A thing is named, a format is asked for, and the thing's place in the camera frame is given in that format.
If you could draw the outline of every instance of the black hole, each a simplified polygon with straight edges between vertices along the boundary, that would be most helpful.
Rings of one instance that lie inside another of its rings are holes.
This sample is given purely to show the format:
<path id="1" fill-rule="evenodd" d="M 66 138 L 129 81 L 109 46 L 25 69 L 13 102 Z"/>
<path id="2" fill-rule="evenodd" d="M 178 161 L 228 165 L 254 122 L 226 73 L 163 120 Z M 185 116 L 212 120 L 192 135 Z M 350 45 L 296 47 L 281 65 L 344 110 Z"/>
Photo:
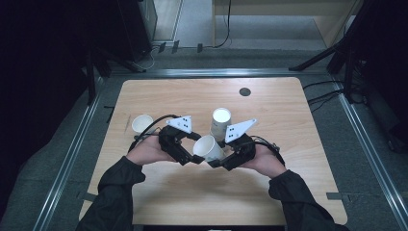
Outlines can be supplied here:
<path id="1" fill-rule="evenodd" d="M 249 94 L 251 94 L 251 90 L 247 89 L 247 88 L 241 88 L 240 89 L 240 95 L 242 96 L 248 96 Z"/>

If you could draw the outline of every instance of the wire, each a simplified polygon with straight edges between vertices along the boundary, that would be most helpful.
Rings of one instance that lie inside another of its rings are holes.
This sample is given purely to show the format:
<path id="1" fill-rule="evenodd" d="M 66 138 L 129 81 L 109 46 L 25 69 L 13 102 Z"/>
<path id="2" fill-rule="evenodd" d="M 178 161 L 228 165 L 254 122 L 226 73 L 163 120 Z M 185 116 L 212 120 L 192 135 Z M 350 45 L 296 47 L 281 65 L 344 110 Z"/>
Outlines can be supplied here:
<path id="1" fill-rule="evenodd" d="M 333 94 L 331 94 L 331 95 L 329 95 L 329 96 L 331 97 L 331 96 L 333 96 L 333 95 L 339 95 L 339 94 L 340 94 L 340 93 L 333 93 Z M 315 104 L 317 104 L 317 103 L 326 101 L 326 100 L 327 100 L 327 98 L 322 98 L 322 99 L 320 99 L 320 100 L 318 100 L 318 101 L 315 101 L 315 102 L 313 102 L 313 103 L 310 103 L 310 104 L 309 104 L 309 107 L 312 106 L 312 105 L 315 105 Z"/>
<path id="2" fill-rule="evenodd" d="M 263 146 L 267 147 L 271 152 L 273 152 L 274 156 L 278 159 L 278 161 L 283 166 L 285 165 L 285 161 L 283 160 L 282 155 L 279 153 L 279 150 L 276 150 L 276 148 L 272 144 L 270 144 L 269 142 L 264 143 L 264 142 L 258 142 L 258 141 L 255 141 L 255 144 L 260 144 L 260 145 L 263 145 Z"/>
<path id="3" fill-rule="evenodd" d="M 228 4 L 228 19 L 227 19 L 227 37 L 225 38 L 225 41 L 222 43 L 222 44 L 220 44 L 220 45 L 216 45 L 216 46 L 203 46 L 203 47 L 205 47 L 205 48 L 219 48 L 219 47 L 221 47 L 221 46 L 223 46 L 224 44 L 225 44 L 225 42 L 229 39 L 229 36 L 230 36 L 230 17 L 231 17 L 231 1 L 232 0 L 229 0 L 229 4 Z"/>
<path id="4" fill-rule="evenodd" d="M 313 99 L 309 99 L 307 102 L 308 102 L 309 105 L 311 105 L 311 104 L 314 104 L 313 101 L 320 100 L 320 99 L 322 99 L 324 97 L 330 96 L 330 95 L 332 95 L 334 93 L 337 93 L 337 92 L 343 93 L 343 90 L 333 90 L 333 91 L 330 91 L 330 92 L 328 92 L 328 93 L 326 93 L 324 95 L 318 96 L 318 97 L 313 98 Z"/>
<path id="5" fill-rule="evenodd" d="M 136 144 L 138 144 L 138 142 L 140 140 L 142 140 L 142 138 L 145 138 L 146 136 L 148 137 L 148 136 L 152 135 L 152 134 L 147 134 L 147 132 L 150 130 L 150 128 L 152 128 L 156 123 L 158 123 L 161 120 L 163 120 L 165 118 L 168 118 L 168 117 L 177 118 L 177 117 L 180 117 L 180 116 L 178 116 L 178 115 L 164 115 L 164 116 L 154 120 L 149 126 L 146 127 L 146 129 L 144 129 L 144 131 L 142 131 L 140 133 L 140 135 L 135 137 L 135 141 L 133 141 L 132 144 L 130 145 L 128 152 L 130 152 L 136 146 Z"/>
<path id="6" fill-rule="evenodd" d="M 314 83 L 314 84 L 306 85 L 305 87 L 303 87 L 303 89 L 305 90 L 305 89 L 307 89 L 307 88 L 309 88 L 309 87 L 311 87 L 311 86 L 321 85 L 321 84 L 329 84 L 329 83 L 340 83 L 340 84 L 343 84 L 344 81 L 335 81 L 335 80 L 332 80 L 332 81 L 317 82 L 317 83 Z"/>
<path id="7" fill-rule="evenodd" d="M 322 102 L 317 108 L 315 108 L 315 109 L 312 111 L 312 113 L 315 112 L 315 111 L 317 111 L 318 109 L 320 109 L 325 103 L 327 103 L 328 101 L 334 99 L 336 96 L 339 96 L 340 94 L 341 94 L 341 93 L 335 93 L 335 94 L 332 94 L 332 95 L 330 96 L 330 98 L 325 99 L 325 100 L 321 100 L 321 101 L 323 101 L 323 102 Z"/>
<path id="8" fill-rule="evenodd" d="M 159 47 L 155 47 L 155 48 L 153 48 L 153 49 L 149 52 L 150 58 L 151 58 L 151 60 L 152 60 L 152 64 L 151 64 L 149 67 L 144 67 L 144 66 L 138 65 L 138 64 L 136 64 L 135 62 L 132 62 L 132 65 L 134 65 L 134 66 L 136 66 L 136 67 L 138 67 L 138 68 L 140 68 L 140 69 L 145 69 L 145 70 L 152 68 L 152 67 L 154 66 L 154 64 L 155 64 L 155 59 L 154 59 L 154 57 L 153 57 L 153 55 L 152 55 L 152 52 L 153 52 L 154 50 L 158 49 L 158 48 L 159 48 Z"/>
<path id="9" fill-rule="evenodd" d="M 228 31 L 229 31 L 228 23 L 227 23 L 227 21 L 225 20 L 225 14 L 222 16 L 222 18 L 224 19 L 225 27 L 228 28 Z M 230 42 L 230 44 L 228 45 L 227 48 L 231 47 L 231 45 L 232 45 L 232 39 L 231 39 L 231 38 L 229 38 L 229 39 L 230 39 L 231 42 Z"/>
<path id="10" fill-rule="evenodd" d="M 262 138 L 262 137 L 258 137 L 258 136 L 250 136 L 250 137 L 251 137 L 251 138 L 256 138 L 255 141 L 256 141 L 256 140 L 260 140 L 260 141 L 266 142 L 266 143 L 269 144 L 269 145 L 272 145 L 272 144 L 270 144 L 270 142 L 268 142 L 267 140 L 265 140 L 265 139 Z"/>

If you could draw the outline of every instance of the sleeve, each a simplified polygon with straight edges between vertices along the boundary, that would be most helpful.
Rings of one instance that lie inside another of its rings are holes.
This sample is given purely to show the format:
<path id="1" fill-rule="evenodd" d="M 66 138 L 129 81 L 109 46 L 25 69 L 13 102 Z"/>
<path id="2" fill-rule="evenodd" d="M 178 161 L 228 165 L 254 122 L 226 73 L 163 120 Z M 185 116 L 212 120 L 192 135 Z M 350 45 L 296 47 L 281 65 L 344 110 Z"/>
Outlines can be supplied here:
<path id="1" fill-rule="evenodd" d="M 103 174 L 99 194 L 76 230 L 132 230 L 132 187 L 144 179 L 141 166 L 122 157 Z"/>
<path id="2" fill-rule="evenodd" d="M 290 170 L 269 181 L 269 195 L 282 202 L 288 231 L 348 230 L 334 222 L 317 204 L 304 180 Z"/>

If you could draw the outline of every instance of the cylindrical container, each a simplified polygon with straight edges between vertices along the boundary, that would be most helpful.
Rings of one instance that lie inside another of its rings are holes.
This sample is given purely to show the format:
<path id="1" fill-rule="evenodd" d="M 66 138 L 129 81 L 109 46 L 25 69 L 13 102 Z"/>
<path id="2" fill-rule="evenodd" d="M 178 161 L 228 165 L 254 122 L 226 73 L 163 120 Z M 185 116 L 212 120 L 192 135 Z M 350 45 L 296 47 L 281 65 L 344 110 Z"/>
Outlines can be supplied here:
<path id="1" fill-rule="evenodd" d="M 213 136 L 207 135 L 200 138 L 192 148 L 192 153 L 203 157 L 206 162 L 221 160 L 225 157 L 224 151 L 216 142 Z"/>
<path id="2" fill-rule="evenodd" d="M 153 118 L 150 115 L 139 115 L 132 122 L 132 128 L 136 132 L 136 135 L 140 135 L 150 124 L 153 123 Z M 153 132 L 154 128 L 151 128 L 148 133 Z"/>
<path id="3" fill-rule="evenodd" d="M 231 125 L 231 113 L 228 109 L 217 108 L 213 112 L 213 122 L 210 134 L 216 141 L 223 141 L 227 132 L 227 126 Z"/>

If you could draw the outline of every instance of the white triangular marker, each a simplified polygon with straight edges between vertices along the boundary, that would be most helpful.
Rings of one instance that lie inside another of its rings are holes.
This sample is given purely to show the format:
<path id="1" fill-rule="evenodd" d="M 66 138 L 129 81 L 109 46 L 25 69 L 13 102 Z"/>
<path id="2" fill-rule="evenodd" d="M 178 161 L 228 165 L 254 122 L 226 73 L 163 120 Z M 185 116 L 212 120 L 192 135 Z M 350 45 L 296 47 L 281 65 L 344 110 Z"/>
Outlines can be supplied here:
<path id="1" fill-rule="evenodd" d="M 256 123 L 256 121 L 256 118 L 252 118 L 245 122 L 227 126 L 225 142 L 228 143 L 240 138 L 249 128 L 251 128 Z"/>
<path id="2" fill-rule="evenodd" d="M 192 132 L 191 115 L 169 119 L 168 121 L 166 121 L 166 123 L 169 126 L 173 128 L 177 128 L 178 130 L 181 130 L 183 132 L 186 132 L 189 134 Z"/>

